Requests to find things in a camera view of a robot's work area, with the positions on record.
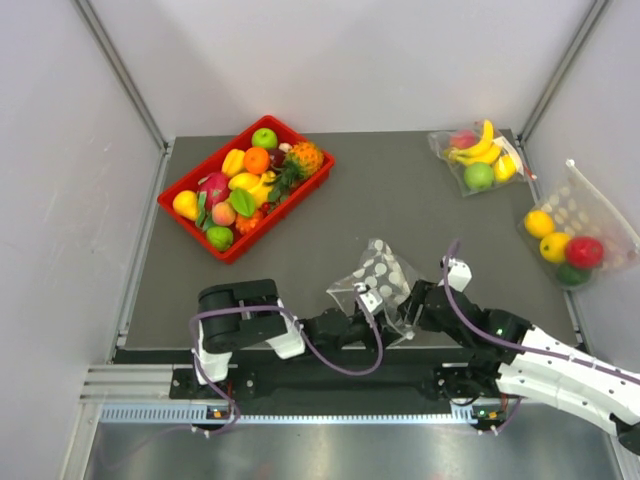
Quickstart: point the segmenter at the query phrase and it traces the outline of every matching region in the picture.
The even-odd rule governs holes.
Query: dragon fruit
[[[222,172],[214,172],[198,182],[198,196],[206,195],[205,209],[210,212],[214,205],[224,202],[231,190],[228,187],[229,178]]]

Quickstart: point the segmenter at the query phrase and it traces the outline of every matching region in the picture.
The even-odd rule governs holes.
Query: white wall
[[[167,137],[523,126],[589,0],[93,0]]]
[[[566,158],[640,231],[640,3],[616,1],[529,142],[546,190]],[[640,371],[640,268],[577,295],[600,355]]]
[[[0,470],[55,478],[159,158],[71,2],[0,8]]]

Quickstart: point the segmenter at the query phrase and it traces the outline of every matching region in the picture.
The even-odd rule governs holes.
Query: red plastic basket
[[[176,183],[167,188],[158,197],[158,203],[164,208],[171,217],[178,222],[182,227],[189,232],[200,244],[209,250],[213,255],[222,260],[225,263],[231,264],[235,262],[243,253],[245,253],[251,246],[256,243],[265,233],[271,230],[276,223],[286,217],[293,208],[304,200],[311,192],[318,188],[324,181],[329,178],[329,170],[335,164],[335,160],[332,155],[328,154],[324,150],[324,163],[320,170],[318,170],[311,178],[307,179],[300,187],[298,187],[287,200],[280,204],[273,212],[265,217],[256,228],[254,228],[247,235],[240,236],[238,232],[233,230],[234,242],[231,248],[226,252],[219,252],[207,241],[204,232],[200,231],[193,222],[190,222],[184,217],[181,217],[173,211],[173,199],[175,196],[183,190],[198,189],[198,180],[206,177],[212,172],[219,172],[222,169],[222,163],[224,162],[227,153],[234,148],[241,150],[247,150],[251,147],[251,136],[259,128],[270,128],[278,136],[279,142],[290,143],[295,145],[298,142],[305,141],[306,139],[295,132],[277,118],[267,115],[262,117],[256,123],[247,128],[240,135],[235,137],[229,143],[227,143],[220,150],[212,154],[204,162],[191,170],[188,174],[178,180]]]

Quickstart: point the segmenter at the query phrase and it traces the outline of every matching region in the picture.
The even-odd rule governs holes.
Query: plastic fruit
[[[556,270],[556,279],[565,287],[577,287],[583,285],[591,278],[590,269],[576,268],[568,263],[563,263]]]
[[[465,169],[464,183],[474,191],[487,190],[493,185],[493,169],[486,163],[474,163]]]
[[[460,130],[451,135],[451,139],[449,140],[449,146],[459,150],[472,147],[475,143],[476,134],[471,130]]]
[[[516,162],[513,161],[511,155],[503,155],[493,164],[493,176],[497,183],[508,182],[517,171]]]
[[[253,196],[242,188],[236,188],[231,192],[229,202],[236,212],[245,217],[250,217],[256,211],[256,202]]]
[[[251,230],[256,228],[258,223],[264,218],[264,213],[261,210],[256,210],[251,216],[238,215],[236,217],[236,230],[240,235],[246,235]]]
[[[529,235],[539,239],[553,233],[556,229],[551,215],[542,210],[533,210],[527,213],[527,216],[524,217],[524,228],[529,232]]]
[[[551,263],[563,263],[565,261],[564,249],[571,237],[564,232],[550,233],[540,242],[540,254]]]
[[[224,202],[229,197],[229,179],[222,172],[214,172],[198,182],[198,194],[206,194],[205,209],[210,212],[216,203]]]
[[[228,227],[236,221],[236,211],[230,203],[221,202],[214,205],[213,210],[211,210],[211,218],[216,225]]]
[[[269,201],[275,202],[281,195],[289,192],[302,180],[316,173],[324,163],[324,155],[314,143],[300,142],[287,152],[280,173],[269,194]]]
[[[483,154],[476,155],[473,157],[462,156],[452,151],[449,154],[449,158],[453,158],[454,160],[460,162],[464,166],[468,167],[469,165],[473,165],[474,163],[486,163],[487,165],[492,165],[495,162],[500,154],[502,153],[502,147],[497,144],[492,144],[489,149]]]
[[[191,190],[183,190],[173,199],[173,210],[180,216],[196,221],[198,218],[198,196]]]
[[[227,227],[211,227],[206,233],[207,241],[220,252],[229,250],[233,244],[233,232]]]
[[[480,141],[469,148],[462,150],[454,149],[456,156],[477,157],[482,155],[493,145],[493,124],[489,120],[485,120],[482,125],[482,137]]]
[[[243,188],[249,190],[255,187],[260,181],[260,176],[253,173],[244,172],[236,175],[229,180],[229,190],[235,190],[236,188]]]
[[[222,173],[227,177],[235,177],[244,170],[244,151],[234,148],[227,156],[224,157],[224,163],[222,164]]]
[[[253,132],[251,145],[254,147],[262,147],[266,150],[276,148],[278,146],[278,136],[276,132],[270,128],[259,128]]]
[[[249,189],[249,193],[256,203],[256,208],[260,208],[269,198],[269,193],[273,190],[273,182],[275,179],[275,173],[265,172],[260,177],[258,184]]]
[[[269,152],[262,147],[251,147],[244,154],[244,168],[256,175],[263,174],[269,168]]]
[[[564,250],[567,263],[576,268],[593,268],[600,265],[604,247],[593,237],[572,238]]]

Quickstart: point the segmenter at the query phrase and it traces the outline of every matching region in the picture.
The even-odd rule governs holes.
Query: banana
[[[498,159],[501,152],[502,152],[502,147],[500,145],[496,145],[495,143],[492,143],[492,145],[489,146],[489,149],[481,155],[476,155],[474,157],[464,157],[464,156],[461,156],[458,152],[456,152],[454,154],[454,159],[460,162],[461,164],[463,164],[465,167],[468,167],[469,165],[473,165],[474,163],[479,163],[479,162],[486,163],[487,165],[491,165],[493,162],[495,162]]]
[[[493,124],[489,120],[485,120],[482,126],[482,138],[474,146],[465,148],[462,150],[454,150],[452,155],[456,158],[463,157],[477,157],[486,153],[487,150],[493,145]]]

